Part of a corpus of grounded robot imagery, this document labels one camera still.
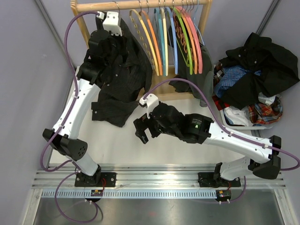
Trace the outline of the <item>yellow hanger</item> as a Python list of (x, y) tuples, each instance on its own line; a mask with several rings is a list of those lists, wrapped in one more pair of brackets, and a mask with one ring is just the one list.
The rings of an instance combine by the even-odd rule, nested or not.
[(159, 73), (159, 66), (156, 58), (156, 52), (154, 50), (147, 27), (142, 19), (141, 13), (139, 13), (135, 9), (131, 9), (129, 11), (129, 17), (149, 57), (149, 60), (154, 68), (156, 75), (159, 76), (160, 73)]

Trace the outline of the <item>grey pinstriped shirt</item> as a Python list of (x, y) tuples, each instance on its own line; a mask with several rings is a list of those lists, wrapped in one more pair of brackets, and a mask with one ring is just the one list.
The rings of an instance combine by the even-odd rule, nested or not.
[(120, 21), (125, 41), (125, 54), (119, 55), (112, 64), (112, 73), (102, 84), (96, 102), (91, 103), (92, 120), (107, 121), (123, 127), (138, 106), (137, 97), (144, 89), (150, 90), (152, 66), (140, 43), (129, 27)]

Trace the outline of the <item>blue checked shirt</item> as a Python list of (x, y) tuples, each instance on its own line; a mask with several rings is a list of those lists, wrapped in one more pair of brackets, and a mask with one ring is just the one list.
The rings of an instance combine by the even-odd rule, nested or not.
[(233, 87), (234, 84), (243, 76), (245, 76), (247, 73), (260, 76), (262, 72), (261, 70), (257, 70), (257, 71), (248, 70), (239, 65), (233, 67), (223, 67), (223, 71), (224, 71), (224, 76), (221, 78), (221, 80), (218, 83), (214, 83), (214, 87), (213, 87), (213, 93), (218, 98), (221, 98), (229, 88)]

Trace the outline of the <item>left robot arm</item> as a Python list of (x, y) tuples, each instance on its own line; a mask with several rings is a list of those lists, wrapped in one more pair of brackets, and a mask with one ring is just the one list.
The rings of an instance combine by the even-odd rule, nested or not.
[(75, 75), (75, 90), (60, 119), (43, 137), (50, 146), (78, 168), (77, 179), (92, 187), (101, 182), (101, 167), (87, 153), (88, 144), (78, 139), (83, 119), (92, 100), (113, 76), (113, 64), (126, 54), (126, 40), (121, 34), (96, 30), (88, 41), (83, 64)]

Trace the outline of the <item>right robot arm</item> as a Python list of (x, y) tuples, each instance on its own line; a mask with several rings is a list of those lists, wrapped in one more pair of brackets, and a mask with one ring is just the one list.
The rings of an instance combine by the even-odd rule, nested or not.
[(226, 187), (236, 178), (253, 174), (258, 178), (274, 180), (281, 169), (278, 152), (268, 145), (279, 147), (281, 138), (257, 138), (241, 134), (237, 138), (227, 134), (212, 118), (192, 113), (183, 114), (174, 106), (159, 103), (150, 114), (144, 114), (134, 120), (135, 135), (147, 143), (145, 130), (148, 129), (153, 138), (160, 134), (171, 135), (190, 144), (214, 145), (232, 150), (244, 157), (232, 162), (216, 164), (214, 172), (199, 180), (202, 187)]

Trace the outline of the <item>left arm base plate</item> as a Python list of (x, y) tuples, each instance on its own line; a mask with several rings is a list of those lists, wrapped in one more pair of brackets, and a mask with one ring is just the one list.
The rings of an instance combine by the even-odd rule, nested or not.
[(113, 188), (116, 185), (115, 172), (100, 172), (93, 176), (88, 176), (84, 173), (78, 173), (75, 179), (75, 187), (93, 188), (93, 187), (109, 187)]

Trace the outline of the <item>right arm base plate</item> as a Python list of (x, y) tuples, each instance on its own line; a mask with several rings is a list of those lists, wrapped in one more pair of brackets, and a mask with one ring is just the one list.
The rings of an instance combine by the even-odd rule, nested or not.
[(199, 172), (198, 183), (202, 188), (237, 188), (241, 187), (240, 179), (228, 181), (223, 178), (214, 179), (214, 172)]

